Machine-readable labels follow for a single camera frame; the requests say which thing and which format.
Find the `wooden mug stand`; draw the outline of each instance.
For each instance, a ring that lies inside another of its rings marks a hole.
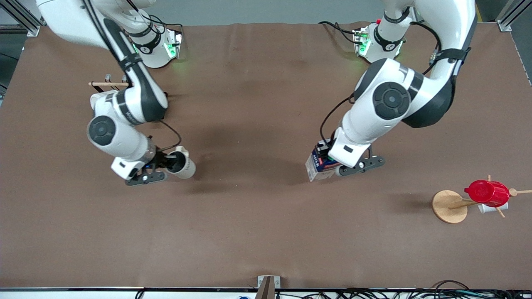
[[[488,175],[488,181],[491,181],[492,177]],[[517,196],[523,193],[532,193],[532,190],[517,191],[514,188],[509,189],[510,196]],[[463,198],[460,194],[451,191],[443,190],[434,195],[432,200],[432,208],[434,214],[443,222],[456,224],[462,222],[467,216],[467,209],[471,205],[477,205],[479,203],[467,198]],[[505,218],[500,208],[496,208],[497,212]]]

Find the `brown tablecloth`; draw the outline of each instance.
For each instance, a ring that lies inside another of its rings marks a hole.
[[[434,39],[406,37],[398,60],[422,71]],[[86,137],[87,82],[120,80],[117,64],[47,28],[28,39],[0,109],[1,286],[247,287],[273,274],[284,287],[531,287],[532,196],[506,219],[470,207],[458,225],[430,208],[488,173],[532,187],[532,96],[509,33],[479,24],[453,106],[378,139],[384,167],[313,183],[319,124],[368,67],[352,44],[321,25],[235,24],[187,27],[185,45],[150,72],[197,174],[126,187]],[[139,130],[174,142],[160,124]]]

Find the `wooden stick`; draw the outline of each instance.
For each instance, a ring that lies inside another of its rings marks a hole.
[[[470,206],[470,205],[476,205],[477,202],[470,202],[470,201],[459,201],[451,204],[449,206],[449,210],[459,209],[461,207]]]
[[[89,82],[89,86],[129,86],[127,82]]]
[[[497,212],[502,216],[502,218],[506,218],[506,216],[502,213],[501,209],[499,207],[496,207]]]
[[[517,196],[518,194],[524,194],[524,193],[532,193],[532,190],[521,190],[517,191],[514,188],[510,188],[510,195],[511,196]]]

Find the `metal frame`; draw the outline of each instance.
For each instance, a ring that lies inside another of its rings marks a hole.
[[[346,288],[275,288],[276,292],[341,292]],[[365,288],[368,291],[383,293],[412,293],[419,288]],[[254,287],[0,287],[1,292],[120,292],[139,291],[145,292],[183,292],[183,293],[250,293],[255,294],[258,289]],[[434,292],[434,288],[423,288],[427,292]],[[486,292],[493,289],[471,289],[473,292]],[[518,292],[520,289],[507,289]]]
[[[516,0],[508,0],[504,8],[501,10],[495,21],[499,26],[501,32],[512,31],[512,23],[520,16],[525,9],[527,9],[531,4],[532,0],[518,0],[517,4],[512,7],[512,4]]]
[[[28,36],[34,37],[39,34],[40,26],[43,26],[44,23],[36,18],[19,1],[0,0],[0,6],[28,31]]]

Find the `red mug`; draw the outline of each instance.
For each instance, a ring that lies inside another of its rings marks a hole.
[[[498,181],[476,180],[464,191],[472,200],[490,207],[500,207],[510,199],[510,191]]]

